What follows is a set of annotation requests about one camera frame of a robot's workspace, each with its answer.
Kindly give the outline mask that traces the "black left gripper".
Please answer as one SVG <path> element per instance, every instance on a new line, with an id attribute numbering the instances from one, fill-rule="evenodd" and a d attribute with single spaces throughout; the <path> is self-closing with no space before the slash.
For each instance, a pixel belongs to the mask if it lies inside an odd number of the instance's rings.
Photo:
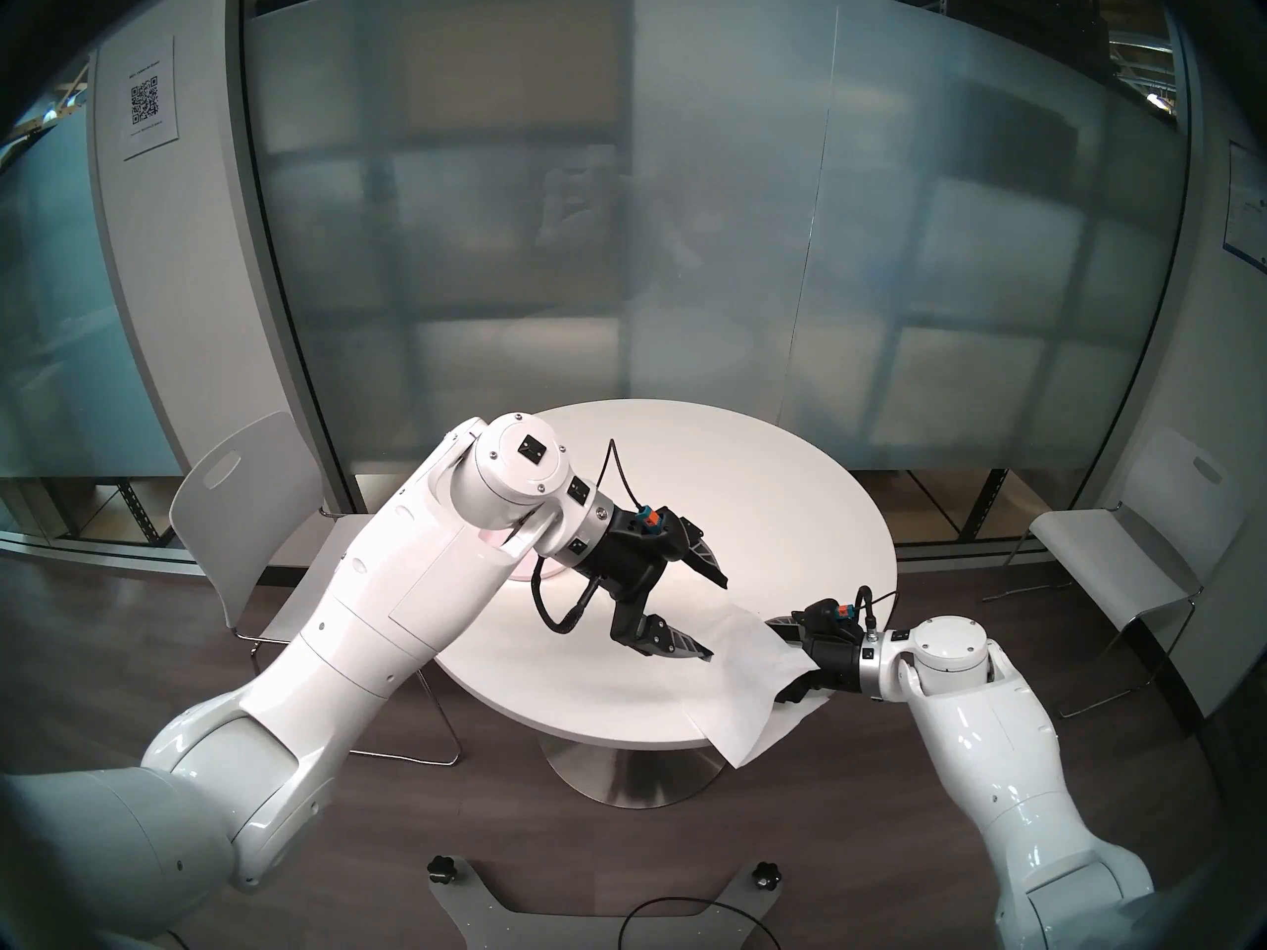
<path id="1" fill-rule="evenodd" d="M 669 508 L 612 508 L 606 529 L 589 545 L 576 570 L 613 600 L 609 638 L 645 656 L 711 661 L 713 652 L 660 616 L 647 616 L 647 599 L 669 562 L 688 567 L 717 585 L 729 579 L 703 532 Z"/>

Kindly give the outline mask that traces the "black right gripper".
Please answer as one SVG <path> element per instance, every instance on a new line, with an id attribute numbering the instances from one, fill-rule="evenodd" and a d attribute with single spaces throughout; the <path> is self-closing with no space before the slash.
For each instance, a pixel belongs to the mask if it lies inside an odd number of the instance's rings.
<path id="1" fill-rule="evenodd" d="M 798 646 L 811 657 L 815 669 L 797 676 L 774 698 L 775 704 L 801 703 L 810 692 L 862 693 L 860 654 L 864 630 L 843 623 L 832 632 L 816 632 L 793 617 L 765 621 L 767 627 L 789 646 Z"/>

